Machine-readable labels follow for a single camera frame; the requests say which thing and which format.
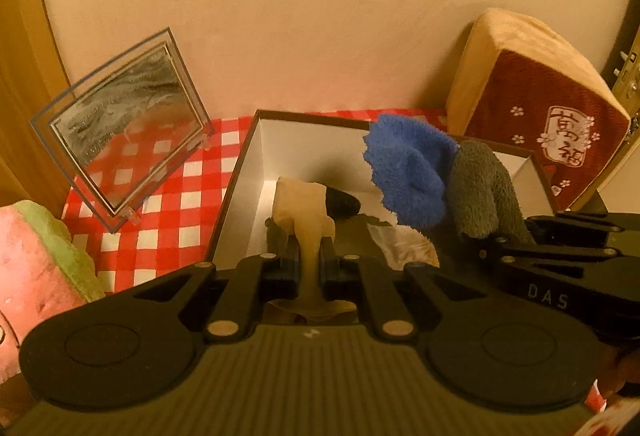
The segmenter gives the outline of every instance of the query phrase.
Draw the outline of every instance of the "white cardboard box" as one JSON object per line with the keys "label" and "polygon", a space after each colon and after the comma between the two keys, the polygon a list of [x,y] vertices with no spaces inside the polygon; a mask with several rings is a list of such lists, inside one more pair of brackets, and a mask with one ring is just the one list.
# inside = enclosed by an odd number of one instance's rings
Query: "white cardboard box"
{"label": "white cardboard box", "polygon": [[[346,191],[362,203],[361,212],[395,223],[382,206],[362,154],[367,121],[259,110],[229,182],[207,260],[232,269],[243,257],[266,249],[264,222],[271,216],[281,176],[319,182]],[[551,189],[532,153],[487,142],[511,174],[525,217],[552,215]]]}

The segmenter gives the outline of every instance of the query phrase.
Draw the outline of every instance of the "pink plush toy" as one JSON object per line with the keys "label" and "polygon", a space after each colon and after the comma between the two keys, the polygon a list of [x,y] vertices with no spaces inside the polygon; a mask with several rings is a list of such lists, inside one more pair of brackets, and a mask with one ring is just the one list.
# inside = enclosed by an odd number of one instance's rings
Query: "pink plush toy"
{"label": "pink plush toy", "polygon": [[93,261],[64,223],[30,201],[0,207],[0,384],[20,371],[31,329],[103,296]]}

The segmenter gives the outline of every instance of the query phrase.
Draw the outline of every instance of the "fabric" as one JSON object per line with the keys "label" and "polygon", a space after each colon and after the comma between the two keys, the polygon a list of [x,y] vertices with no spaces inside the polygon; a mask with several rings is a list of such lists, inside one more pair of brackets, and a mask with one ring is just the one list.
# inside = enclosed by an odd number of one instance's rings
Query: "fabric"
{"label": "fabric", "polygon": [[360,201],[344,191],[326,188],[326,213],[332,220],[345,220],[360,212]]}
{"label": "fabric", "polygon": [[445,187],[458,150],[455,140],[429,124],[380,115],[364,141],[371,179],[398,223],[421,229],[442,222]]}
{"label": "fabric", "polygon": [[284,311],[308,321],[323,322],[355,311],[347,301],[325,301],[319,287],[320,239],[335,239],[334,221],[326,215],[326,187],[292,178],[279,178],[273,199],[273,220],[300,244],[300,285],[293,301],[274,301]]}
{"label": "fabric", "polygon": [[484,239],[500,232],[534,243],[509,172],[485,143],[460,144],[446,196],[459,235]]}
{"label": "fabric", "polygon": [[380,229],[393,228],[390,223],[366,214],[358,214],[353,218],[335,222],[335,254],[337,256],[358,254],[359,256],[374,257],[382,263],[386,262],[384,251],[371,237],[370,226]]}
{"label": "fabric", "polygon": [[432,242],[420,232],[405,225],[380,226],[367,224],[371,239],[384,254],[393,270],[402,270],[407,263],[420,261],[439,267],[438,254]]}
{"label": "fabric", "polygon": [[545,23],[489,9],[447,98],[451,135],[535,152],[565,209],[609,163],[630,118],[591,63]]}
{"label": "fabric", "polygon": [[104,297],[104,290],[95,276],[94,262],[84,250],[71,244],[71,235],[62,221],[30,200],[19,201],[13,207],[37,233],[54,264],[86,302]]}
{"label": "fabric", "polygon": [[31,329],[104,294],[89,256],[37,204],[0,207],[0,256],[1,384],[19,371],[18,347]]}

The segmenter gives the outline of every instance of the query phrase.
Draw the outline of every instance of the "blue sock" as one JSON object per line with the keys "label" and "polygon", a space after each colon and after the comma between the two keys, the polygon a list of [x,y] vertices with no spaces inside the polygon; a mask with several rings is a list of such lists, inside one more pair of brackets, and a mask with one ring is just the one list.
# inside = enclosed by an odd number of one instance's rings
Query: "blue sock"
{"label": "blue sock", "polygon": [[447,216],[445,189],[458,144],[430,124],[400,115],[380,115],[364,138],[364,159],[382,204],[398,223],[434,227]]}

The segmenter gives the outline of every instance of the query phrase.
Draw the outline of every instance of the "acrylic photo frame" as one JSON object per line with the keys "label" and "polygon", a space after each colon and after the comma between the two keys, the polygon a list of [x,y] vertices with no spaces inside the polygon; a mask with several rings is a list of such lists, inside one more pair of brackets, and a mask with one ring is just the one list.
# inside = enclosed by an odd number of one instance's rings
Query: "acrylic photo frame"
{"label": "acrylic photo frame", "polygon": [[79,80],[31,125],[109,232],[199,147],[213,126],[170,29]]}

